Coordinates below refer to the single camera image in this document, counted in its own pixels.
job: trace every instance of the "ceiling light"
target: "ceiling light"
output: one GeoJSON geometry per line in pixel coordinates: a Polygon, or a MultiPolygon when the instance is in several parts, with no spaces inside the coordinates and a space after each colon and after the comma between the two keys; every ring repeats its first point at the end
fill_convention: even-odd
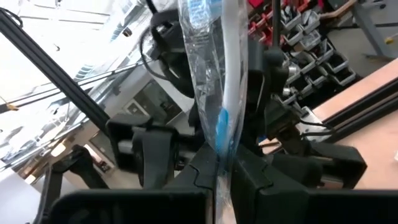
{"type": "Polygon", "coordinates": [[[31,184],[35,180],[36,180],[36,177],[31,174],[28,177],[26,177],[25,182],[28,183],[28,184],[31,184]]]}
{"type": "Polygon", "coordinates": [[[85,144],[85,148],[88,150],[90,155],[92,156],[93,159],[95,159],[97,162],[101,162],[102,158],[94,151],[92,147],[89,145],[85,144]]]}
{"type": "Polygon", "coordinates": [[[55,147],[55,149],[53,149],[53,150],[51,151],[51,156],[57,157],[57,156],[59,156],[65,149],[66,149],[66,146],[64,146],[63,144],[59,144],[58,146],[55,147]]]}

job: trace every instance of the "plastic bag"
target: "plastic bag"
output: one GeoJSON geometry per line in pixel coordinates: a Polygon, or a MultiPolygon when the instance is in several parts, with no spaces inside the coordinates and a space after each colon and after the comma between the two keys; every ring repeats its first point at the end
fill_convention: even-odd
{"type": "Polygon", "coordinates": [[[178,10],[201,125],[219,157],[216,222],[230,223],[230,170],[242,132],[248,80],[246,1],[178,0],[178,10]]]}

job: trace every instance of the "blue object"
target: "blue object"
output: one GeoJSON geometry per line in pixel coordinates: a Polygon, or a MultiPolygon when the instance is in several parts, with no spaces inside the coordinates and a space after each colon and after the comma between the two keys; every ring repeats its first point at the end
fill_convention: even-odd
{"type": "Polygon", "coordinates": [[[258,143],[261,143],[262,141],[264,141],[264,140],[266,140],[266,139],[267,139],[267,136],[263,135],[263,136],[259,136],[259,137],[257,138],[257,141],[258,141],[258,143]]]}
{"type": "Polygon", "coordinates": [[[226,146],[226,138],[228,135],[228,111],[222,108],[218,115],[218,122],[216,126],[216,152],[220,156],[226,152],[223,152],[223,148],[226,146]]]}
{"type": "Polygon", "coordinates": [[[222,0],[188,0],[190,22],[193,27],[207,26],[222,13],[222,0]]]}

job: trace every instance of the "floor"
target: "floor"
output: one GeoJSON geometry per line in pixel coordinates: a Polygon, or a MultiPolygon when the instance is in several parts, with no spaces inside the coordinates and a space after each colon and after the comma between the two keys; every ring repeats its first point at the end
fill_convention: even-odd
{"type": "MultiPolygon", "coordinates": [[[[398,22],[398,1],[386,0],[387,7],[379,9],[378,7],[370,10],[372,20],[375,24],[398,22]]],[[[398,32],[398,27],[378,28],[382,36],[389,37],[398,32]]],[[[363,34],[361,29],[336,30],[329,34],[329,38],[338,51],[348,57],[349,63],[354,71],[365,77],[388,62],[371,61],[364,57],[363,53],[374,52],[371,44],[363,34]]],[[[389,45],[398,55],[398,37],[396,42],[389,45]]]]}

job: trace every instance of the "metal pole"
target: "metal pole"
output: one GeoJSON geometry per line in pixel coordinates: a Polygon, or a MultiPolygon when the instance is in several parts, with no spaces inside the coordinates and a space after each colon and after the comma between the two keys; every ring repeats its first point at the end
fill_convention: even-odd
{"type": "Polygon", "coordinates": [[[279,47],[280,44],[280,0],[272,0],[272,46],[279,47]]]}
{"type": "Polygon", "coordinates": [[[392,52],[389,46],[384,42],[383,36],[377,30],[368,11],[360,3],[355,3],[351,8],[351,13],[355,18],[355,22],[359,25],[368,41],[371,43],[376,52],[375,56],[387,58],[389,60],[396,59],[397,55],[395,55],[395,52],[392,52]]]}

